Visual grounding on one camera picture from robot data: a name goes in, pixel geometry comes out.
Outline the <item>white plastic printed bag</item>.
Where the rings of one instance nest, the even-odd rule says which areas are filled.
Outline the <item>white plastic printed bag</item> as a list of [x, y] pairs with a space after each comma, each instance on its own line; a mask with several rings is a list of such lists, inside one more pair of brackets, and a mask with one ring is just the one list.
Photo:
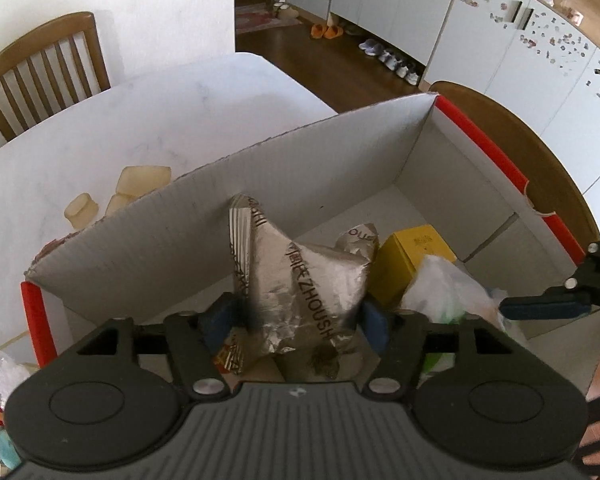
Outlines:
[[485, 288], [455, 263], [426, 255], [407, 286], [398, 311], [417, 312], [437, 324], [458, 324], [466, 315], [478, 315], [528, 349], [529, 344], [516, 321], [501, 315], [498, 307], [507, 297], [499, 288]]

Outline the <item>yellow small carton box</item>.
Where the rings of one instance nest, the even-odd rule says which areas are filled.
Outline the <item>yellow small carton box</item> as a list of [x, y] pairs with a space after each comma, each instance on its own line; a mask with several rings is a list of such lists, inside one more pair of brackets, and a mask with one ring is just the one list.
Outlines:
[[367, 291], [381, 307], [399, 301], [426, 256], [456, 261], [456, 255], [430, 224], [393, 232], [370, 266]]

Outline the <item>silver foil snack bag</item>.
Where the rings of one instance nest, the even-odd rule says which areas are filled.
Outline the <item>silver foil snack bag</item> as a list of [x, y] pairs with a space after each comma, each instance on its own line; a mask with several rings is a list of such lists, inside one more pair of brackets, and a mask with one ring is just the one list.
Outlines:
[[242, 374], [271, 359], [291, 382], [357, 378], [370, 357], [354, 319], [379, 248], [375, 226], [359, 224], [332, 247], [303, 244], [239, 194], [228, 228], [235, 290], [249, 321], [234, 328], [244, 334]]

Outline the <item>rectangular beige wooden block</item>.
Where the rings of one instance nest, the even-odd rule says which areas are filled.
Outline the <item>rectangular beige wooden block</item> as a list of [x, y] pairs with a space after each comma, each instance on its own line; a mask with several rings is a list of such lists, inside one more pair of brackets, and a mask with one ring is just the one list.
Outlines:
[[116, 193], [139, 198], [168, 185], [172, 170], [168, 166], [127, 166], [122, 169]]

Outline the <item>clear crinkled plastic wrap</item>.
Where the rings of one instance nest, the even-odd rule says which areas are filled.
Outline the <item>clear crinkled plastic wrap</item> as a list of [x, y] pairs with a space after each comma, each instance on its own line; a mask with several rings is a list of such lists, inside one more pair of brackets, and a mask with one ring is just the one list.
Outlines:
[[4, 406], [15, 388], [25, 382], [37, 370], [36, 365], [18, 363], [0, 350], [0, 405]]

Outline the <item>light blue soft toy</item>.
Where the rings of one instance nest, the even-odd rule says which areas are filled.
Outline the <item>light blue soft toy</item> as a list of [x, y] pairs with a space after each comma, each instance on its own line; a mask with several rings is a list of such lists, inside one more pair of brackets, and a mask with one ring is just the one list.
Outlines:
[[0, 462], [9, 470], [14, 470], [21, 464], [12, 439], [3, 427], [0, 427]]

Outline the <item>green embroidered sachet charm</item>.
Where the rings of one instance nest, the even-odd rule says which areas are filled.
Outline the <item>green embroidered sachet charm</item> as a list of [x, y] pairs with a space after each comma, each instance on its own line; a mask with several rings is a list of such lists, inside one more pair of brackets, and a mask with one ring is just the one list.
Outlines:
[[215, 353], [213, 362], [221, 374], [240, 375], [244, 371], [244, 334], [240, 330], [231, 330]]

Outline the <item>wooden chair beside box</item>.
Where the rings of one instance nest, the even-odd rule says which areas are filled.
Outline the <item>wooden chair beside box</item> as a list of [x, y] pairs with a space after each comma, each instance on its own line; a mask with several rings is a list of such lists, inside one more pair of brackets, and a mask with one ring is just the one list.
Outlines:
[[444, 96], [483, 131], [528, 179], [526, 195], [532, 207], [547, 216], [557, 214], [585, 250], [600, 240], [590, 207], [562, 163], [521, 119], [484, 94], [449, 81], [437, 81], [430, 91]]

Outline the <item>red cardboard shoe box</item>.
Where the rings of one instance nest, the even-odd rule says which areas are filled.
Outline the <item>red cardboard shoe box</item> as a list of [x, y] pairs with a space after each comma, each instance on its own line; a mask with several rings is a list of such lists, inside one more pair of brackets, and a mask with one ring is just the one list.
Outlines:
[[416, 94], [314, 122], [197, 168], [47, 244], [21, 291], [36, 360], [110, 318], [190, 310], [232, 272], [228, 207], [255, 198], [284, 233], [327, 244], [371, 223], [426, 223], [481, 284], [515, 296], [562, 284], [583, 250], [528, 179], [444, 96]]

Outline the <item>small beige wooden block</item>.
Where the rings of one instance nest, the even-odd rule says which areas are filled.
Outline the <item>small beige wooden block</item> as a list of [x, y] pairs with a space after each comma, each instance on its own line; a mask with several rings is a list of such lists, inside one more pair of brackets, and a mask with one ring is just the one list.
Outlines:
[[118, 210], [128, 206], [130, 203], [133, 203], [135, 197], [126, 194], [116, 193], [111, 196], [109, 203], [107, 205], [105, 216], [109, 217], [115, 214]]

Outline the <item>round beige wooden block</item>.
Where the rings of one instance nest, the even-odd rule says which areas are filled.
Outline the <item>round beige wooden block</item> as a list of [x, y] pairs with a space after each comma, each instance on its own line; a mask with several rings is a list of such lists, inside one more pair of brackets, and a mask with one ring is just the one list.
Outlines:
[[98, 203], [90, 193], [81, 193], [66, 207], [65, 218], [76, 231], [86, 228], [97, 216]]

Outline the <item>orange slippers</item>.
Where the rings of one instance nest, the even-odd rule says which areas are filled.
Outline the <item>orange slippers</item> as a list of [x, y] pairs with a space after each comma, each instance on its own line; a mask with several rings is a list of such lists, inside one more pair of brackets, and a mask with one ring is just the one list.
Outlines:
[[343, 28], [338, 25], [314, 24], [310, 30], [312, 39], [333, 40], [341, 37], [343, 34]]

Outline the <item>wooden slat-back chair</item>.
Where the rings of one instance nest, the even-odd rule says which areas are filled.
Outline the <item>wooden slat-back chair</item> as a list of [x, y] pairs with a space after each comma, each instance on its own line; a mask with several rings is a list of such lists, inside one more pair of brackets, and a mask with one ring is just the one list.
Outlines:
[[0, 133], [14, 140], [109, 88], [95, 15], [54, 18], [0, 52]]

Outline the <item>large white wall cabinet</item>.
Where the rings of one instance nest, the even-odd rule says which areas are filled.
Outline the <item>large white wall cabinet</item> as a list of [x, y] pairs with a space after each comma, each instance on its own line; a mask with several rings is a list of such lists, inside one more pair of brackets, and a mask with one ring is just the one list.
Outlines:
[[335, 14], [522, 119], [580, 190], [600, 192], [600, 45], [540, 0], [289, 0]]

